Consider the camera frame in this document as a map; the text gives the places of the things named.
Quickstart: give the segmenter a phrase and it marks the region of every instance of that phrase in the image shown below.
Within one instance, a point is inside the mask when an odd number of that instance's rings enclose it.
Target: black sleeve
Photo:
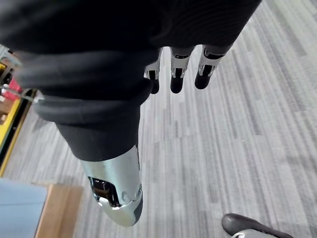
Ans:
[[[82,160],[110,159],[136,145],[140,105],[151,91],[144,69],[158,52],[146,21],[128,6],[114,11],[116,4],[0,0],[0,44],[23,62],[17,81],[44,94],[37,113],[56,123]]]

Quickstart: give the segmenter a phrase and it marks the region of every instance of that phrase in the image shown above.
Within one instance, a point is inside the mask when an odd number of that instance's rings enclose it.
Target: striped carpet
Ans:
[[[142,106],[145,204],[132,228],[99,209],[79,161],[32,108],[4,177],[83,185],[76,238],[224,238],[226,212],[316,238],[316,39],[317,0],[264,0],[204,91],[196,47],[178,95],[163,50],[161,90]]]

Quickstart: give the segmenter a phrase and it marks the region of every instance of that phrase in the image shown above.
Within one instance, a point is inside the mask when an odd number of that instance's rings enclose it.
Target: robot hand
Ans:
[[[223,229],[232,238],[293,238],[287,233],[262,225],[254,219],[234,213],[224,215],[221,223]]]
[[[203,50],[199,60],[198,72],[195,79],[195,86],[198,89],[204,89],[208,86],[214,70],[218,67],[220,60],[225,56],[229,47],[215,47],[212,45],[203,45]],[[183,87],[183,79],[190,55],[195,47],[175,48],[171,50],[171,84],[173,93],[179,93]],[[148,65],[145,69],[146,78],[153,83],[152,94],[159,91],[159,67],[162,48],[159,50],[158,60]]]

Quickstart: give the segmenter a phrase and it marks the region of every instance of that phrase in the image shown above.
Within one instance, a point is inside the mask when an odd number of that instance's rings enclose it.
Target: yellow shelf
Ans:
[[[12,108],[11,108],[11,111],[8,114],[5,122],[2,125],[0,125],[0,145],[4,142],[6,135],[8,133],[8,130],[10,130],[10,127],[13,123],[15,115],[19,109],[20,102],[21,102],[20,99],[17,99],[14,101]]]

